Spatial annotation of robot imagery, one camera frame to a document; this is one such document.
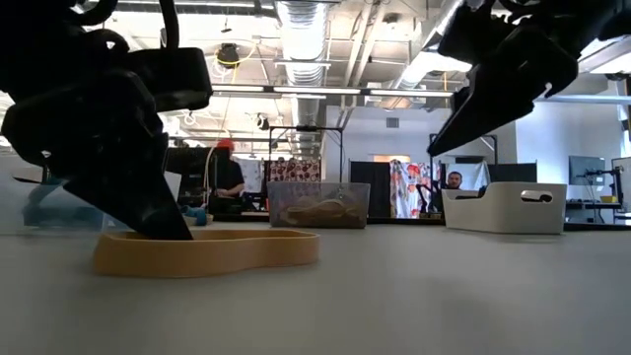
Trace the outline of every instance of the wall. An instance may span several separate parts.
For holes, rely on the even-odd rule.
[[[622,132],[617,119],[617,106],[536,104],[530,115],[517,122],[518,161],[537,161],[539,182],[567,183],[571,155],[605,158],[610,169],[611,159],[620,157]],[[596,192],[596,198],[602,194],[610,194],[610,189]],[[584,186],[569,186],[567,198],[590,198],[590,194]]]
[[[327,108],[327,125],[334,126],[339,116],[339,107]],[[437,133],[449,111],[437,109],[426,112],[422,109],[397,109],[386,111],[376,107],[358,107],[353,112],[344,130],[343,174],[347,180],[348,161],[370,162],[374,155],[407,155],[412,162],[429,163],[426,150],[430,133]],[[386,118],[399,118],[399,128],[386,128]],[[508,124],[492,132],[498,135],[499,161],[513,163],[517,160],[515,124]],[[339,180],[339,146],[330,135],[324,139],[323,169],[324,179]],[[439,157],[442,161],[452,160],[454,155],[485,156],[493,161],[493,152],[481,141],[476,140]]]

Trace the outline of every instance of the person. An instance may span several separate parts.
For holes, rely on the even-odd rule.
[[[446,189],[460,189],[460,185],[462,184],[462,174],[459,172],[451,172],[447,176],[447,187]]]
[[[228,170],[225,172],[217,172],[217,196],[237,198],[245,189],[245,180],[239,163],[232,160],[233,152],[235,152],[235,144],[232,140],[226,138],[217,143],[217,148],[228,148],[231,158],[228,162]]]

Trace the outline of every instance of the white table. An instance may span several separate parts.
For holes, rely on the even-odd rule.
[[[321,234],[319,264],[190,280],[95,276],[93,238],[0,237],[2,353],[631,353],[627,233]]]

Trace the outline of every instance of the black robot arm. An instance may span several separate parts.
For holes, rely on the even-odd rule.
[[[129,51],[103,23],[117,1],[83,13],[75,0],[0,3],[0,90],[15,104],[2,134],[64,188],[154,239],[190,239],[163,176],[158,112],[208,106],[203,52],[178,48],[173,0],[161,0],[167,44]]]
[[[470,86],[452,97],[452,114],[428,148],[446,153],[523,117],[578,76],[581,50],[594,39],[631,35],[631,0],[500,0],[511,12],[495,17],[495,0],[464,2],[438,51],[472,64]]]

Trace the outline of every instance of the blue object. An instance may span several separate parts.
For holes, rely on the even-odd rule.
[[[197,227],[208,224],[206,210],[204,208],[183,206],[181,211],[184,216],[195,218],[195,226]]]

